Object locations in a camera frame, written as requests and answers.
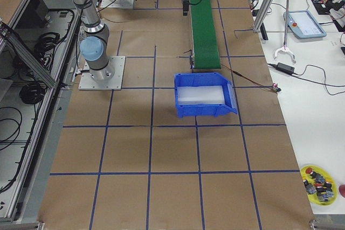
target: blue storage bin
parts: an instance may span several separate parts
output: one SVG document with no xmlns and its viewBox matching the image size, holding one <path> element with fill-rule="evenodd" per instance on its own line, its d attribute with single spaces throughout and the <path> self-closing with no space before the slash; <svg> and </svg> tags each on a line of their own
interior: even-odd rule
<svg viewBox="0 0 345 230">
<path fill-rule="evenodd" d="M 212 115 L 217 117 L 218 115 L 225 115 L 228 113 L 237 114 L 236 99 L 232 89 L 232 83 L 219 73 L 188 73 L 188 74 L 175 74 L 175 105 L 177 108 L 178 117 L 184 116 L 200 116 L 200 115 Z M 182 96 L 178 96 L 179 92 L 183 90 L 193 89 L 198 90 L 197 87 L 216 87 L 216 90 L 220 89 L 220 96 L 224 103 L 199 103 L 198 100 L 181 101 Z"/>
</svg>

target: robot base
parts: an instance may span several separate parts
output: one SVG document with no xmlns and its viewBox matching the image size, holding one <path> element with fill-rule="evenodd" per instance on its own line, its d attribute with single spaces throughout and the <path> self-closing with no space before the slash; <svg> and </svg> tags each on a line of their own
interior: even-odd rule
<svg viewBox="0 0 345 230">
<path fill-rule="evenodd" d="M 113 77 L 109 80 L 95 81 L 89 73 L 84 73 L 81 75 L 79 90 L 121 90 L 125 61 L 125 56 L 110 56 L 109 62 L 115 67 Z M 84 69 L 89 69 L 87 63 L 85 63 Z"/>
<path fill-rule="evenodd" d="M 101 8 L 105 8 L 109 5 L 111 0 L 102 0 Z M 108 8 L 118 8 L 118 9 L 133 9 L 134 0 L 117 0 L 115 3 L 108 6 Z"/>
</svg>

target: yellow plate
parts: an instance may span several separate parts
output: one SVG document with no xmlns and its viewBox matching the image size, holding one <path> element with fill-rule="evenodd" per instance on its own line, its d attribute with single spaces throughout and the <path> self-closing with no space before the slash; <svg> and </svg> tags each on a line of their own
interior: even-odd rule
<svg viewBox="0 0 345 230">
<path fill-rule="evenodd" d="M 302 175 L 302 177 L 305 177 L 308 180 L 308 182 L 313 184 L 313 185 L 315 184 L 315 181 L 312 179 L 312 177 L 309 174 L 306 173 L 306 169 L 308 167 L 311 167 L 313 169 L 313 171 L 321 174 L 325 179 L 327 179 L 328 182 L 332 183 L 332 191 L 334 193 L 334 197 L 333 198 L 329 198 L 329 201 L 326 201 L 326 202 L 319 202 L 316 193 L 308 194 L 309 201 L 312 202 L 312 203 L 321 205 L 321 206 L 327 206 L 327 205 L 332 204 L 335 201 L 336 196 L 337 196 L 337 187 L 336 187 L 336 185 L 334 183 L 333 178 L 324 169 L 322 169 L 322 168 L 320 168 L 320 167 L 318 167 L 316 165 L 307 165 L 307 166 L 305 166 L 305 167 L 303 167 L 301 169 L 301 175 Z"/>
</svg>

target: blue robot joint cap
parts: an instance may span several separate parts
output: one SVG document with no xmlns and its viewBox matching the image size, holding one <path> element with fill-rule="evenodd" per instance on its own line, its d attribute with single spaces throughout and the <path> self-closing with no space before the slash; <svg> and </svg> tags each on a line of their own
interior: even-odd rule
<svg viewBox="0 0 345 230">
<path fill-rule="evenodd" d="M 80 43 L 80 52 L 87 61 L 98 60 L 104 51 L 102 41 L 95 37 L 89 36 Z"/>
</svg>

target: green conveyor belt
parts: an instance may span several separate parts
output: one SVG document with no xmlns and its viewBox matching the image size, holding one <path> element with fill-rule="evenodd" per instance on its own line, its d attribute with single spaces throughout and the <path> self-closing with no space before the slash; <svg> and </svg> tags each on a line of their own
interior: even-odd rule
<svg viewBox="0 0 345 230">
<path fill-rule="evenodd" d="M 191 6 L 194 65 L 199 69 L 220 68 L 220 57 L 210 0 Z"/>
</svg>

